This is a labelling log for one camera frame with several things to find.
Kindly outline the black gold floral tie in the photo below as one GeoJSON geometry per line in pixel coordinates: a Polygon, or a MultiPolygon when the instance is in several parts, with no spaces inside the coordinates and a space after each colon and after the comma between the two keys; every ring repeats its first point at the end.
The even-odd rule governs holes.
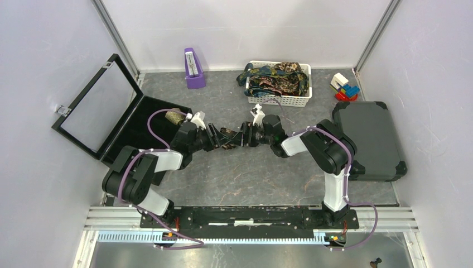
{"type": "Polygon", "coordinates": [[[229,128],[222,127],[220,129],[220,133],[223,134],[225,137],[229,138],[231,135],[236,134],[237,131],[234,131],[234,130],[229,129],[229,128]]]}

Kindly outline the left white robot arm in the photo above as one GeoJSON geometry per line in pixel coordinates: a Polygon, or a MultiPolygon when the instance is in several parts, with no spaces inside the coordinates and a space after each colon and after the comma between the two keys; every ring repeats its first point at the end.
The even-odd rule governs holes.
{"type": "Polygon", "coordinates": [[[217,129],[211,123],[199,127],[184,122],[169,149],[122,148],[102,181],[102,189],[121,201],[153,213],[156,223],[169,227],[175,221],[175,212],[170,209],[172,202],[157,192],[155,177],[159,173],[185,168],[197,151],[230,148],[237,136],[236,131],[217,129]]]}

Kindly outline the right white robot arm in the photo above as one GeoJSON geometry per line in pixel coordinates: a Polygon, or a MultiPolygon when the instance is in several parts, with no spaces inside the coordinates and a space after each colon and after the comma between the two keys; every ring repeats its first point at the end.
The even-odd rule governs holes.
{"type": "Polygon", "coordinates": [[[324,119],[315,126],[288,135],[280,117],[269,114],[260,123],[243,122],[239,131],[221,128],[220,132],[229,138],[225,145],[227,148],[265,144],[281,158],[308,152],[324,172],[322,221],[330,228],[342,224],[350,209],[347,180],[357,147],[330,120],[324,119]]]}

